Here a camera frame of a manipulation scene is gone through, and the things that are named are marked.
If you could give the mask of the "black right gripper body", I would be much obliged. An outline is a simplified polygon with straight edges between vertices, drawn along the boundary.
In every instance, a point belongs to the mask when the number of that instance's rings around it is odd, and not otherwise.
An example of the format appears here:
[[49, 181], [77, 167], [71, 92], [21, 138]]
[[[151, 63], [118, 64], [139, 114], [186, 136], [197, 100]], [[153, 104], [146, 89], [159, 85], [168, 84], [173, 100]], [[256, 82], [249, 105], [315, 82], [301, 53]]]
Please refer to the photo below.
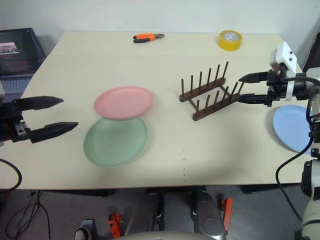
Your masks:
[[288, 68], [284, 63], [280, 63], [278, 71], [270, 70], [267, 75], [266, 85], [267, 89], [267, 99], [265, 105], [271, 107], [273, 101], [279, 101], [286, 95], [285, 88], [287, 87], [286, 75]]

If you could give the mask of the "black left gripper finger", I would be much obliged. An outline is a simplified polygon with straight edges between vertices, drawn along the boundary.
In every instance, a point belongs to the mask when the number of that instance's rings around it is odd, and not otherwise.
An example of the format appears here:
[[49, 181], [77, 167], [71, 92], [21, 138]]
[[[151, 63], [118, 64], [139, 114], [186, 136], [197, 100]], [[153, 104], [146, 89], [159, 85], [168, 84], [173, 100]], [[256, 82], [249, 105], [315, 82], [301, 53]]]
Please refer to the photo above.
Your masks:
[[61, 136], [78, 126], [78, 122], [57, 122], [45, 125], [43, 128], [32, 130], [29, 140], [34, 144]]
[[51, 108], [64, 100], [54, 96], [34, 96], [13, 100], [21, 111]]

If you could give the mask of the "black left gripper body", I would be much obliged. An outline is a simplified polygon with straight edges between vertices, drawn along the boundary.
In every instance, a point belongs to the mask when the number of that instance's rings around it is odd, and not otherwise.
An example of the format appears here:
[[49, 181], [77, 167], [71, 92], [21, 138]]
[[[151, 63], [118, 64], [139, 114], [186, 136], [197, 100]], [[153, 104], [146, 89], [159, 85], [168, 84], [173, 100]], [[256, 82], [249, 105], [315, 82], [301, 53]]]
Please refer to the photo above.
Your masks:
[[30, 140], [28, 128], [22, 112], [32, 108], [32, 99], [14, 99], [1, 104], [0, 107], [0, 141], [19, 142]]

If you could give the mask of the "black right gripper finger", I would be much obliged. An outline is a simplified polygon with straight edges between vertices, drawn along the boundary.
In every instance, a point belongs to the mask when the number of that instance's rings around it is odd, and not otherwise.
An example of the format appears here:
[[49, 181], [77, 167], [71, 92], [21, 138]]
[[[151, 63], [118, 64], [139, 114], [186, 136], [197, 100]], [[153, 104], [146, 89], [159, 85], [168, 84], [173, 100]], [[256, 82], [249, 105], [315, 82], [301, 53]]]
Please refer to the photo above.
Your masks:
[[244, 103], [244, 104], [268, 105], [267, 95], [265, 94], [254, 94], [254, 93], [240, 94], [235, 98], [235, 100], [239, 103]]
[[266, 81], [268, 78], [268, 74], [269, 74], [268, 71], [250, 73], [241, 77], [238, 81], [242, 83], [248, 83], [248, 84], [259, 83], [259, 82]]

